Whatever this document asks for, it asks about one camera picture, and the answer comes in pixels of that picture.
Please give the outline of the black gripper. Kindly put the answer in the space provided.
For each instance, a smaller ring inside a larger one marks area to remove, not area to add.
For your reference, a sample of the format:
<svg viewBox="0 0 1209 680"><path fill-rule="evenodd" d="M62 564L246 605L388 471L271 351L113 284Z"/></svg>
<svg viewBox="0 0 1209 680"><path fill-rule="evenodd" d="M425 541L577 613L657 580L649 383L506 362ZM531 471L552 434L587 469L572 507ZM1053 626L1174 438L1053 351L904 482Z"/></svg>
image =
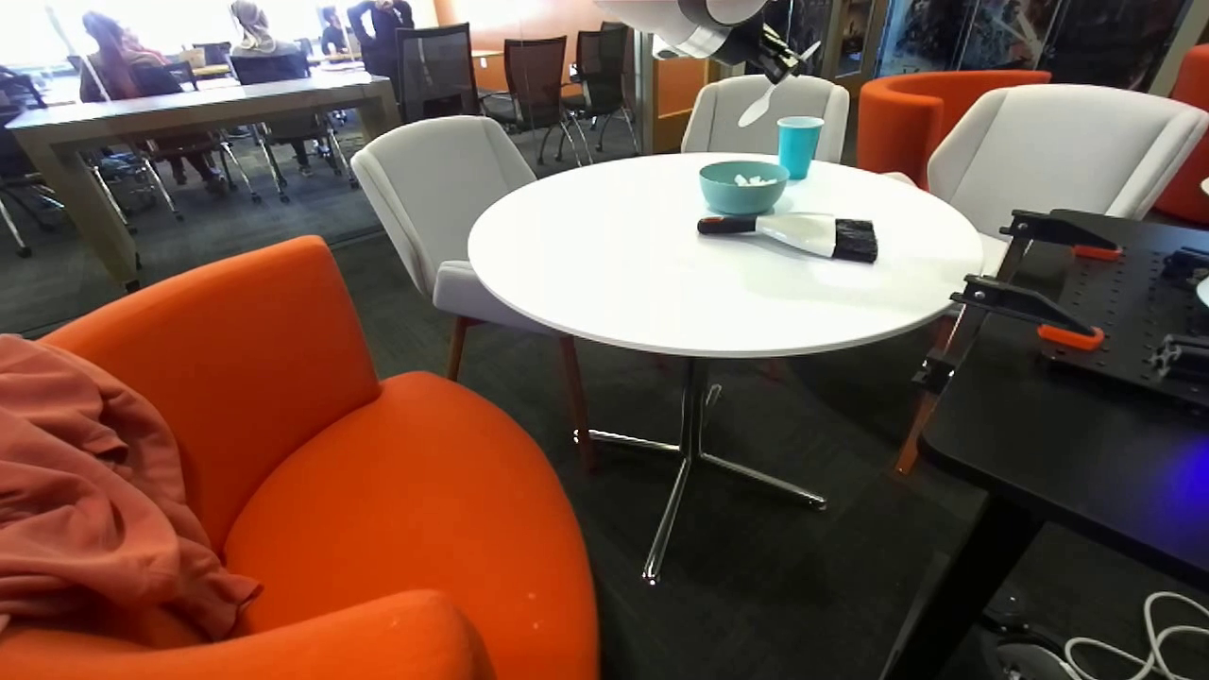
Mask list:
<svg viewBox="0 0 1209 680"><path fill-rule="evenodd" d="M799 68L795 46L767 22L751 22L747 34L747 65L767 80L786 80Z"/></svg>

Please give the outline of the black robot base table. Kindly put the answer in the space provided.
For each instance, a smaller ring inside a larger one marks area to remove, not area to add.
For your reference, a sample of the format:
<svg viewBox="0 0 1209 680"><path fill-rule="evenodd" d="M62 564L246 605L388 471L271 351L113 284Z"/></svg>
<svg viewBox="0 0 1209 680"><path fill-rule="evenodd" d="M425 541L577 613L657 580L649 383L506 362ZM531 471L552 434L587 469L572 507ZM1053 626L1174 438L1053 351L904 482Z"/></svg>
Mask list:
<svg viewBox="0 0 1209 680"><path fill-rule="evenodd" d="M988 501L912 605L881 680L939 680L1038 527L1066 525L1181 580L1209 580L1207 257L1174 223L1053 211L1124 244L1115 265L1011 238L989 274L1102 330L1087 355L989 318L922 429Z"/></svg>

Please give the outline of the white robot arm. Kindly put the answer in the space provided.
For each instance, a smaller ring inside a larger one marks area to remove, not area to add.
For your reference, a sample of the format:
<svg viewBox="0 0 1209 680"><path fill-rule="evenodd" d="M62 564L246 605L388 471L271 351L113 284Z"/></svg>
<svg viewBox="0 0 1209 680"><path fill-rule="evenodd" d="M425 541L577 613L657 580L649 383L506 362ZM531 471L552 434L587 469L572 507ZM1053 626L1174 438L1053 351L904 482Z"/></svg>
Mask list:
<svg viewBox="0 0 1209 680"><path fill-rule="evenodd" d="M767 0L592 0L596 10L655 34L668 54L726 61L786 80L801 54L764 17Z"/></svg>

